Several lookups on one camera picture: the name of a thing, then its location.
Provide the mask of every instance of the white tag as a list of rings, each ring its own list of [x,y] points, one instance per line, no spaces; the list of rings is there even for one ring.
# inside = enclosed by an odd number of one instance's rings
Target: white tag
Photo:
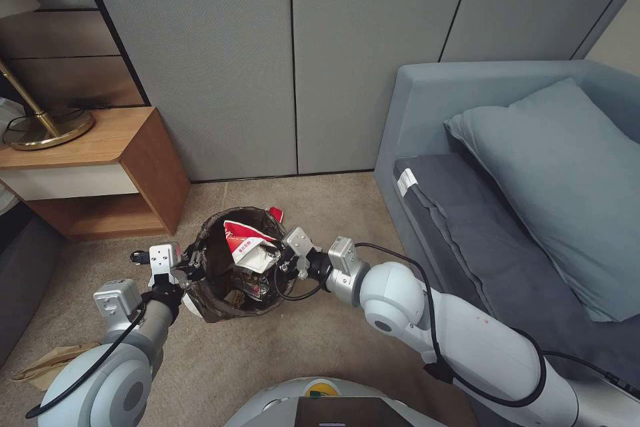
[[[400,189],[400,195],[404,197],[409,190],[409,187],[417,183],[418,181],[415,180],[415,176],[411,172],[411,169],[407,167],[401,174],[400,179],[398,179],[398,189]]]

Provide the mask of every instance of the white plastic casing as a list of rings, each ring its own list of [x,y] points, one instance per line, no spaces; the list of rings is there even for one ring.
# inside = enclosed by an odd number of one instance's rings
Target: white plastic casing
[[[402,332],[422,317],[425,300],[411,270],[398,262],[374,266],[360,288],[360,304],[367,322],[386,335]]]

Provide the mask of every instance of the wooden cabinet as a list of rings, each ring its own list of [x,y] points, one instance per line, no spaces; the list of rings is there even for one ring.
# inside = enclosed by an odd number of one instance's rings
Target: wooden cabinet
[[[175,234],[190,182],[158,111],[93,112],[69,143],[0,147],[0,181],[73,240]]]

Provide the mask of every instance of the metal bracket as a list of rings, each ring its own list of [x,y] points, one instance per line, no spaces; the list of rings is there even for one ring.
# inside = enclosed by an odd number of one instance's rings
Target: metal bracket
[[[317,249],[309,236],[305,233],[304,230],[300,227],[294,228],[291,232],[289,232],[282,240],[283,244],[291,247],[291,250],[295,253],[298,258],[296,269],[298,270],[298,278],[304,280],[307,278],[309,273],[307,272],[309,269],[309,261],[307,260],[307,254],[309,254],[313,249]]]
[[[140,292],[131,279],[111,280],[93,294],[102,317],[110,326],[128,324],[136,308],[142,302]]]
[[[329,248],[329,259],[334,269],[341,270],[346,275],[350,275],[360,260],[355,252],[353,240],[349,237],[338,237]]]
[[[179,279],[175,277],[177,272],[174,266],[180,261],[180,246],[177,242],[168,242],[149,247],[149,261],[151,264],[151,279],[149,287],[152,287],[153,277],[160,274],[168,274],[171,284],[178,284]]]

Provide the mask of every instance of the drawer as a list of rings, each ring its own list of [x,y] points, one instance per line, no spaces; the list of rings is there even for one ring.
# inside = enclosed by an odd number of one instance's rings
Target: drawer
[[[0,180],[25,201],[138,192],[120,164],[51,169],[7,169]]]

